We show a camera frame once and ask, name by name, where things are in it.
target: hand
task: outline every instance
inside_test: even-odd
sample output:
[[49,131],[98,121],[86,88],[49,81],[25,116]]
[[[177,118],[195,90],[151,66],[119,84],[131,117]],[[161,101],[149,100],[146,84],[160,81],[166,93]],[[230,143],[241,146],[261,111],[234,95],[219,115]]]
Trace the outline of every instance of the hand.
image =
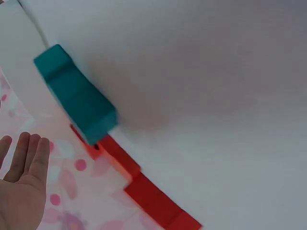
[[[12,143],[0,140],[0,168]],[[44,214],[49,140],[38,134],[20,135],[10,170],[0,180],[0,229],[36,230]]]

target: toy block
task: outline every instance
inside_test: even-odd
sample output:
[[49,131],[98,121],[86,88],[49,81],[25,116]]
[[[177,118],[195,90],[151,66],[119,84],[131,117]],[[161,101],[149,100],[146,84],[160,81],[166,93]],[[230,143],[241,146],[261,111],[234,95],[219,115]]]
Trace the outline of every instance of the toy block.
[[117,125],[111,102],[78,70],[60,45],[34,59],[46,84],[70,117],[75,129],[94,145]]
[[172,219],[181,212],[181,208],[164,193],[152,200],[143,210],[163,228],[168,227]]
[[202,225],[188,213],[182,210],[166,230],[200,230]]
[[110,135],[102,138],[97,145],[106,151],[105,157],[110,164],[128,181],[131,182],[141,173],[141,167]]
[[63,68],[74,65],[71,57],[60,45],[55,45],[34,59],[39,72],[47,82]]
[[142,173],[124,188],[138,206],[145,208],[162,192]]
[[103,154],[103,149],[99,148],[97,145],[90,146],[88,145],[83,138],[80,136],[80,134],[77,132],[77,130],[73,127],[73,125],[70,125],[71,129],[77,136],[77,138],[81,141],[83,147],[85,148],[86,152],[90,155],[90,157],[93,160],[96,160],[98,157],[100,157]]
[[63,108],[89,145],[97,143],[117,125],[115,107],[93,85],[69,99]]
[[74,65],[57,72],[46,84],[62,106],[79,92],[91,86],[91,83]]

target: pink floral fabric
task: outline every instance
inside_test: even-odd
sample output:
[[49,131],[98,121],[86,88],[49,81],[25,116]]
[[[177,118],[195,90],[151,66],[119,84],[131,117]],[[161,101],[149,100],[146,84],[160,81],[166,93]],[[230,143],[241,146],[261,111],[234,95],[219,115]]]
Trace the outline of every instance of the pink floral fabric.
[[9,169],[22,131],[51,141],[47,203],[38,230],[161,230],[125,195],[122,189],[127,182],[106,159],[90,159],[65,117],[55,120],[42,111],[40,119],[34,120],[1,71],[0,99],[0,136],[13,138],[1,178]]

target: red block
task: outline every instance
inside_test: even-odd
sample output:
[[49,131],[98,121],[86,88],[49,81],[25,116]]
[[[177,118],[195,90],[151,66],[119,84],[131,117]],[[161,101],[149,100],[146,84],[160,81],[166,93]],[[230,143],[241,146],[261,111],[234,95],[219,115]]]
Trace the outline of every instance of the red block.
[[182,210],[166,230],[200,230],[201,228],[202,225],[196,219]]
[[124,191],[141,207],[146,207],[162,192],[142,173]]
[[176,205],[167,195],[161,193],[156,197],[144,211],[157,222],[161,227],[168,227],[172,219],[180,212],[181,208]]
[[82,142],[83,147],[87,151],[87,153],[90,155],[90,157],[93,160],[96,160],[99,156],[103,153],[103,148],[100,148],[98,145],[90,146],[88,145],[83,138],[80,136],[80,134],[77,132],[77,130],[73,127],[72,124],[70,124],[71,129],[75,133],[75,135],[78,137],[78,139]]
[[110,136],[102,138],[98,146],[106,150],[106,158],[110,164],[129,182],[140,175],[141,167]]

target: teal foam block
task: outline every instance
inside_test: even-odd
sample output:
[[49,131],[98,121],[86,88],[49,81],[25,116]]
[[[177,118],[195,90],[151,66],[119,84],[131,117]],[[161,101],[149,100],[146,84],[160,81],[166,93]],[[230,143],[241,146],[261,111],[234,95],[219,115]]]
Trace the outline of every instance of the teal foam block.
[[111,102],[78,70],[60,45],[35,58],[49,90],[89,145],[114,128],[116,110]]
[[34,59],[34,63],[45,81],[52,78],[56,71],[74,65],[71,57],[60,45],[55,45]]
[[93,85],[75,95],[63,107],[82,138],[90,145],[117,125],[115,107]]

